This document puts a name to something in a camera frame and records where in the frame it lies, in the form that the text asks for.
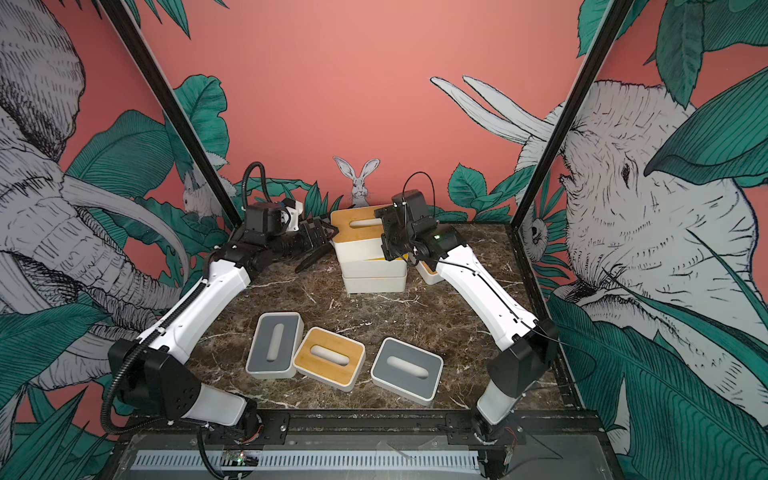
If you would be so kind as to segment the yellow lid tissue box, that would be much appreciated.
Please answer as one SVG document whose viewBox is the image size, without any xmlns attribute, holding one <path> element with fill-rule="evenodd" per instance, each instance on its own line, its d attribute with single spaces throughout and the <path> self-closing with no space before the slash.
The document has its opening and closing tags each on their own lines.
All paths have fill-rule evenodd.
<svg viewBox="0 0 768 480">
<path fill-rule="evenodd" d="M 407 263 L 402 259 L 384 258 L 340 262 L 345 278 L 399 278 L 406 275 Z"/>
</svg>

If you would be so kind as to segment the large bamboo lid tissue box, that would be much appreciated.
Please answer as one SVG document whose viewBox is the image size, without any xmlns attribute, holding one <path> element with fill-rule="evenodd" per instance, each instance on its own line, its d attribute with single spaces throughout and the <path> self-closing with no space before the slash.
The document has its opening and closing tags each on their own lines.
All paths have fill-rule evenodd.
<svg viewBox="0 0 768 480">
<path fill-rule="evenodd" d="M 375 211 L 384 205 L 337 210 L 331 213 L 331 224 L 339 232 L 332 243 L 340 263 L 383 260 L 382 221 Z"/>
</svg>

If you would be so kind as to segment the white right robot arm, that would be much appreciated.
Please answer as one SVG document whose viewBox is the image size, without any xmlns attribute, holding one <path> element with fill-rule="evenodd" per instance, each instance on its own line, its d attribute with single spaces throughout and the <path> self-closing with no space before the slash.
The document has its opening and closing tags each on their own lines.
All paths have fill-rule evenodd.
<svg viewBox="0 0 768 480">
<path fill-rule="evenodd" d="M 427 211 L 411 213 L 405 203 L 378 208 L 374 215 L 382 222 L 384 257 L 425 263 L 463 297 L 498 347 L 472 418 L 475 436 L 495 441 L 517 402 L 557 356 L 557 327 L 514 300 L 454 227 L 439 224 Z"/>
</svg>

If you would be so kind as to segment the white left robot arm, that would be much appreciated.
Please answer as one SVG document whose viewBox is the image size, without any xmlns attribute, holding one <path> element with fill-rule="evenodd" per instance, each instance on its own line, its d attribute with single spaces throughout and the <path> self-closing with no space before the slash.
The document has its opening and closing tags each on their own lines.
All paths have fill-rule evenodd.
<svg viewBox="0 0 768 480">
<path fill-rule="evenodd" d="M 308 255 L 318 259 L 339 230 L 326 218 L 295 230 L 249 233 L 239 227 L 208 256 L 202 277 L 179 302 L 134 340 L 108 352 L 112 381 L 100 422 L 121 435 L 156 422 L 233 427 L 250 437 L 259 429 L 256 404 L 204 384 L 186 366 L 195 346 L 222 311 L 271 264 Z"/>
</svg>

